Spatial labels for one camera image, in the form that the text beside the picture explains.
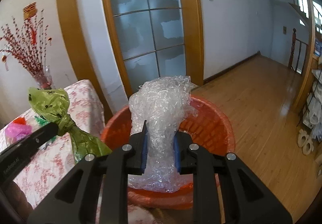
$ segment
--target wooden floor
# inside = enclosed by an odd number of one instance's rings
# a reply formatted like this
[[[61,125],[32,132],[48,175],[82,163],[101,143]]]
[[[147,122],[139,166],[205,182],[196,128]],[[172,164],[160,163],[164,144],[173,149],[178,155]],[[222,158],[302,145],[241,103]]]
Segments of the wooden floor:
[[[290,111],[300,75],[257,56],[193,91],[229,118],[236,154],[290,212],[295,223],[321,188],[315,154],[297,147],[298,116]],[[164,224],[192,223],[192,211],[152,210]]]

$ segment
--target white slipper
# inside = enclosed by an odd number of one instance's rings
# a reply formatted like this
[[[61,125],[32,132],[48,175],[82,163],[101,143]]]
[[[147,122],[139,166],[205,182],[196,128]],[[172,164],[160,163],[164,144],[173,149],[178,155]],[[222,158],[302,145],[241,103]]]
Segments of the white slipper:
[[[300,129],[298,133],[298,138],[297,138],[297,145],[299,146],[299,148],[302,148],[308,139],[309,139],[309,135],[307,134],[307,132]]]
[[[304,155],[309,155],[312,151],[314,151],[314,145],[312,139],[309,138],[303,145],[302,152]]]

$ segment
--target glass vase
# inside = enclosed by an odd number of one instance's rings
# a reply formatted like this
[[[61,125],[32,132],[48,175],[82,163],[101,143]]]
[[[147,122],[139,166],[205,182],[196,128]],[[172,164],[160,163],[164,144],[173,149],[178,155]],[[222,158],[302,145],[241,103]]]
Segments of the glass vase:
[[[33,75],[33,78],[39,88],[42,90],[51,90],[54,88],[49,66],[46,66],[42,71],[38,72],[36,75]]]

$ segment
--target floral tablecloth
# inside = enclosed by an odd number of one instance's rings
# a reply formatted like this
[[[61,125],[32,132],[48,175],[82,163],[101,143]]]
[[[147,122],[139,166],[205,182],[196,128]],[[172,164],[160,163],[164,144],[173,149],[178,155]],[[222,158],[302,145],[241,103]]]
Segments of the floral tablecloth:
[[[68,113],[80,129],[99,137],[105,126],[103,106],[89,80],[82,80],[65,88],[70,98]],[[33,119],[33,110],[21,116]],[[4,129],[0,131],[0,151],[6,148]],[[31,163],[14,179],[24,192],[28,202],[35,208],[52,188],[74,166],[70,136],[57,136],[46,150],[39,150]],[[139,207],[128,206],[129,223],[154,223],[153,216]]]

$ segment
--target red basket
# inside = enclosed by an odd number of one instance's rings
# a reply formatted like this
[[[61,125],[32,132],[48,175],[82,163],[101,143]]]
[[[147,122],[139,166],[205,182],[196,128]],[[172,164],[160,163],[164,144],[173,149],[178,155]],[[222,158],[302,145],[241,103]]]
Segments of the red basket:
[[[190,115],[180,124],[179,130],[187,131],[195,143],[211,153],[223,156],[234,152],[235,138],[226,115],[213,103],[193,95],[191,97],[190,105],[198,110],[198,116]],[[108,121],[101,140],[112,150],[121,147],[128,142],[131,123],[131,112],[126,106]],[[128,188],[128,200],[132,204],[149,208],[188,209],[192,207],[193,183],[174,193]]]

